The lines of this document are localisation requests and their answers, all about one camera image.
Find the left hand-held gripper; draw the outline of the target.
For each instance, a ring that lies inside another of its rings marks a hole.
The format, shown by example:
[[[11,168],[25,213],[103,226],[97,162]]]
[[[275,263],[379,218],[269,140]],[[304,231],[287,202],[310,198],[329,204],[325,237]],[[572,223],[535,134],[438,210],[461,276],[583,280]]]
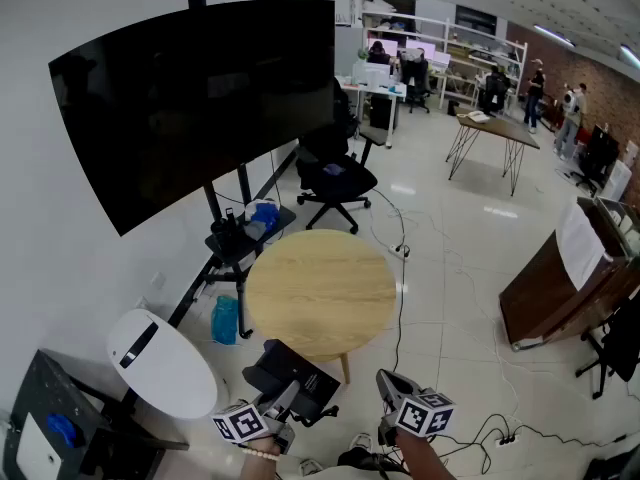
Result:
[[[271,437],[280,451],[286,453],[295,439],[287,418],[299,390],[299,382],[293,380],[277,397],[268,399],[262,395],[252,403],[236,403],[221,413],[213,414],[212,422],[226,442],[244,445]]]

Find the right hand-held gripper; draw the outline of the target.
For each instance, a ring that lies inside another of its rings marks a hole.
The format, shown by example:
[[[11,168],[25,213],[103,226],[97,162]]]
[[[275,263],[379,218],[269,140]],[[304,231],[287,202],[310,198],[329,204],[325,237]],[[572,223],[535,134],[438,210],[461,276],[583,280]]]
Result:
[[[447,429],[456,409],[452,400],[436,392],[420,394],[416,382],[388,370],[379,369],[375,379],[385,409],[378,426],[380,445],[395,446],[399,430],[424,438]]]

